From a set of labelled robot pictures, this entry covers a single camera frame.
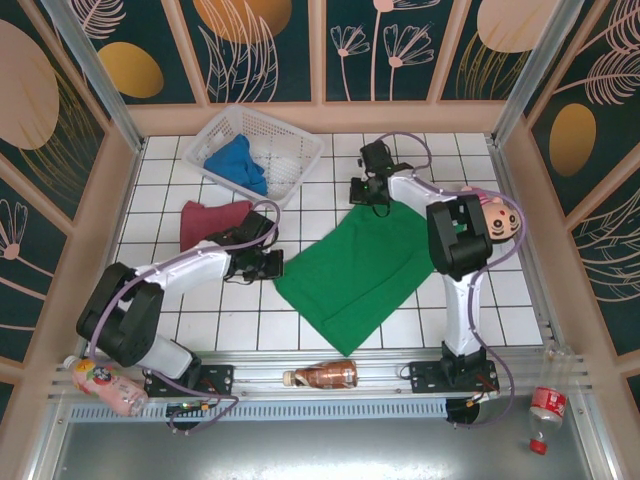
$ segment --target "blue cloth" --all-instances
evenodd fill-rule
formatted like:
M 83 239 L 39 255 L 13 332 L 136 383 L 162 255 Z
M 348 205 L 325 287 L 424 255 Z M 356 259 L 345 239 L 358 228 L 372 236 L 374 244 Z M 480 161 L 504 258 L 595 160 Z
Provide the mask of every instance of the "blue cloth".
M 249 140 L 242 134 L 227 143 L 204 162 L 205 170 L 215 173 L 262 196 L 267 194 L 264 168 L 249 155 Z

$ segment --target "metal base plate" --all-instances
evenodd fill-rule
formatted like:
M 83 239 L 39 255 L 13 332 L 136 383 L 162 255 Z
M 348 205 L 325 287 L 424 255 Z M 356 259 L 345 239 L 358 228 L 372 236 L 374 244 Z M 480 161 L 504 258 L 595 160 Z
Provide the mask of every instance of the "metal base plate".
M 484 390 L 491 390 L 482 380 L 485 380 L 496 391 L 500 390 L 496 366 L 487 360 L 484 367 L 475 375 L 458 379 L 455 387 L 449 385 L 440 361 L 411 362 L 409 363 L 409 376 L 413 393 L 465 393 L 469 396 Z
M 200 371 L 200 380 L 194 390 L 205 395 L 216 392 L 220 395 L 230 395 L 233 387 L 233 373 L 233 365 L 203 365 Z M 151 398 L 185 396 L 184 392 L 170 387 L 154 375 L 146 377 L 144 390 Z

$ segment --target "bottle cap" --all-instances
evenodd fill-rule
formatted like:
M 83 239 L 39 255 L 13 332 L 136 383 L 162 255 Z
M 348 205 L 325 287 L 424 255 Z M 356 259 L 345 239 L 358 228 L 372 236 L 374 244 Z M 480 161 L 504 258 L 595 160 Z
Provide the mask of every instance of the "bottle cap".
M 71 368 L 71 365 L 73 365 L 73 362 L 75 362 L 76 360 L 80 360 L 80 359 L 75 355 L 69 355 L 67 358 L 64 359 L 64 362 L 62 362 L 62 364 L 64 365 L 64 368 L 69 370 Z
M 547 453 L 547 444 L 540 440 L 536 440 L 535 438 L 532 438 L 529 442 L 529 448 L 532 452 L 536 452 L 538 455 L 544 455 Z
M 296 372 L 292 370 L 284 372 L 282 383 L 284 383 L 285 387 L 294 387 L 296 385 Z

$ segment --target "pink stuffed toy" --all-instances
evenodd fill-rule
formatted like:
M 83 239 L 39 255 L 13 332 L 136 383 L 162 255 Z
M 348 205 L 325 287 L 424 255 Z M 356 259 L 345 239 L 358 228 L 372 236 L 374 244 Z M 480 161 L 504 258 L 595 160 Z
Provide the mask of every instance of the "pink stuffed toy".
M 463 192 L 470 190 L 472 187 L 462 188 Z M 484 193 L 478 193 L 478 198 L 480 198 L 482 212 L 493 243 L 506 242 L 520 230 L 522 226 L 520 215 L 515 209 L 505 205 L 500 197 L 489 198 Z

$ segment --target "plastic bottle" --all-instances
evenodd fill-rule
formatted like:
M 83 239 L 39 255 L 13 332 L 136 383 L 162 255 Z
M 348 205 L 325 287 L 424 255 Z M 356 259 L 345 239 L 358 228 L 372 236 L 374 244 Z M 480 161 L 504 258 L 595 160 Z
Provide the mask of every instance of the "plastic bottle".
M 575 360 L 570 347 L 555 342 L 549 344 L 544 352 L 540 380 L 529 408 L 529 423 L 533 432 L 529 448 L 537 454 L 547 453 L 547 439 L 562 426 L 567 405 L 564 393 Z
M 287 387 L 354 388 L 358 386 L 358 373 L 351 360 L 325 362 L 284 372 L 283 383 Z
M 67 357 L 66 369 L 71 370 L 73 384 L 87 395 L 96 395 L 118 415 L 138 415 L 147 403 L 147 393 L 127 377 L 118 375 L 112 367 L 100 367 L 88 358 Z

